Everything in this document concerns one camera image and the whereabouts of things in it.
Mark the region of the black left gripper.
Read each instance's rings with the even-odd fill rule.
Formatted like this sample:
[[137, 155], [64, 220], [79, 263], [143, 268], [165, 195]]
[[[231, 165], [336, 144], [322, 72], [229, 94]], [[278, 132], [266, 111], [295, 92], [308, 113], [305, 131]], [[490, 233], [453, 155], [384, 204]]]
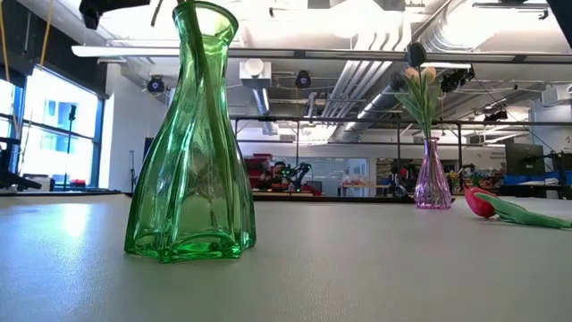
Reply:
[[81, 0], [79, 11], [85, 27], [96, 30], [104, 13], [149, 4], [150, 0]]

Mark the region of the cream artificial tulip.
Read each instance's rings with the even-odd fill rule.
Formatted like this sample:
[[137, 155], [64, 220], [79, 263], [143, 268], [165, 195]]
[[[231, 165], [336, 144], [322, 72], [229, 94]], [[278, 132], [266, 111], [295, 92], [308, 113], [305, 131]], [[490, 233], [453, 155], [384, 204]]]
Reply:
[[434, 115], [434, 100], [430, 98], [430, 83], [425, 69], [407, 68], [404, 74], [406, 90], [401, 90], [396, 98], [421, 127], [426, 138], [431, 137]]
[[441, 95], [440, 88], [434, 86], [436, 80], [436, 69], [433, 67], [426, 67], [420, 73], [421, 79], [421, 94], [422, 94], [422, 127], [426, 138], [431, 137], [431, 129], [433, 126], [433, 119], [436, 113], [436, 108]]

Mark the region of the green glass vase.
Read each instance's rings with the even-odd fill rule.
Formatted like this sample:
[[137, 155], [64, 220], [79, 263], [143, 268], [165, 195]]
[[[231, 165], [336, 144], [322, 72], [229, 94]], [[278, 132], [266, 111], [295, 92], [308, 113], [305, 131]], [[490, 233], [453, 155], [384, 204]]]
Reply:
[[228, 50], [239, 23], [200, 0], [178, 0], [172, 17], [179, 78], [133, 192], [124, 250], [162, 263], [237, 258], [257, 241], [226, 95]]

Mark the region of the pink glass vase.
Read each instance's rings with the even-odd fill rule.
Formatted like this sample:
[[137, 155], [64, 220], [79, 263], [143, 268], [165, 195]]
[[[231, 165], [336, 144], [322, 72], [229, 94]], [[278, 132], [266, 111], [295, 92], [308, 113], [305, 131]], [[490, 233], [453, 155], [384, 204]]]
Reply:
[[416, 180], [417, 208], [449, 209], [452, 196], [438, 155], [437, 139], [424, 138], [424, 155]]

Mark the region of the white ceiling box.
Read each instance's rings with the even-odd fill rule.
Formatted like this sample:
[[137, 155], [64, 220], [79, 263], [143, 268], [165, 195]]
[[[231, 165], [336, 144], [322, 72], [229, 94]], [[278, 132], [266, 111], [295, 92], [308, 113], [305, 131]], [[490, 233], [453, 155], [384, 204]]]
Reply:
[[265, 89], [272, 85], [272, 64], [259, 58], [240, 62], [240, 80], [250, 89]]

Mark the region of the person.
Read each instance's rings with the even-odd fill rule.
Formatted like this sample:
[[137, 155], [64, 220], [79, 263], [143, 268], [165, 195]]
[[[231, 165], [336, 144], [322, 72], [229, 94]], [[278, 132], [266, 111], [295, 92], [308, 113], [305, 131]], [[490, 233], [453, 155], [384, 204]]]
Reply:
[[273, 191], [284, 191], [289, 186], [289, 180], [283, 175], [285, 163], [278, 161], [273, 166], [273, 174], [269, 179], [270, 187]]

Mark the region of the green lit background robot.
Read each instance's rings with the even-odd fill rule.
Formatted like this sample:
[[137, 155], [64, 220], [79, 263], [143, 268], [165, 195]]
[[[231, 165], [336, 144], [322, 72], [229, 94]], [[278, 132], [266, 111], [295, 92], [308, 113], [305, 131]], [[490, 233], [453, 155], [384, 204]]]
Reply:
[[288, 180], [288, 191], [300, 192], [304, 176], [311, 170], [308, 163], [300, 163], [295, 167], [287, 166], [283, 171], [283, 176]]

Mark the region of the red artificial tulip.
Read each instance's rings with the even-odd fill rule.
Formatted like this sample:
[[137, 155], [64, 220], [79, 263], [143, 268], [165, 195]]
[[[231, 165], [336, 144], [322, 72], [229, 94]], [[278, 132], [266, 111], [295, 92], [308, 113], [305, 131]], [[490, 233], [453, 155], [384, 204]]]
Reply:
[[465, 190], [465, 199], [473, 213], [483, 218], [497, 216], [499, 220], [512, 224], [572, 229], [572, 221], [529, 211], [480, 188]]

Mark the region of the dark computer monitor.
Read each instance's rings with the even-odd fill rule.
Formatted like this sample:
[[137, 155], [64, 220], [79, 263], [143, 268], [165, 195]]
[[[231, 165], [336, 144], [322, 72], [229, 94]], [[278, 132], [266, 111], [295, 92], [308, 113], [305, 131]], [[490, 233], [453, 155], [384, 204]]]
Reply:
[[511, 175], [541, 175], [545, 172], [543, 147], [523, 143], [506, 143], [507, 173]]

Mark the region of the silver ceiling duct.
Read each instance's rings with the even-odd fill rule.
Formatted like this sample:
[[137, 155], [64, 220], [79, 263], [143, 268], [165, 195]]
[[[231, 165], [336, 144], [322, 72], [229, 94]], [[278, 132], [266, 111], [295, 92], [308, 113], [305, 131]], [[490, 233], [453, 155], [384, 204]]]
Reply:
[[[357, 33], [354, 50], [396, 51], [404, 49], [412, 40], [411, 21], [403, 14], [389, 17], [385, 23], [371, 30]], [[342, 119], [349, 116], [356, 106], [362, 109], [355, 122], [343, 125], [329, 123], [327, 132], [331, 135], [348, 134], [357, 137], [365, 129], [363, 120], [377, 109], [396, 106], [396, 91], [391, 87], [391, 76], [404, 72], [403, 62], [379, 60], [348, 60], [342, 69], [326, 106], [321, 113], [324, 118]]]

